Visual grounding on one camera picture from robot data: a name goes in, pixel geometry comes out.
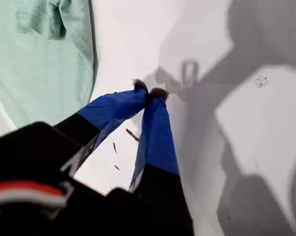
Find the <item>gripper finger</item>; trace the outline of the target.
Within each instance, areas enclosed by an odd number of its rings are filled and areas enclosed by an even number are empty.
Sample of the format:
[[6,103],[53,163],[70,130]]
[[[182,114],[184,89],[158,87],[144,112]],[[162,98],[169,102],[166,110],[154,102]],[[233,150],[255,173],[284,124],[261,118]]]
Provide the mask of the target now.
[[148,94],[130,191],[145,234],[192,236],[193,220],[181,184],[167,98],[162,88]]
[[136,79],[133,89],[102,95],[53,127],[54,145],[95,150],[124,121],[141,111],[147,101],[146,84]]

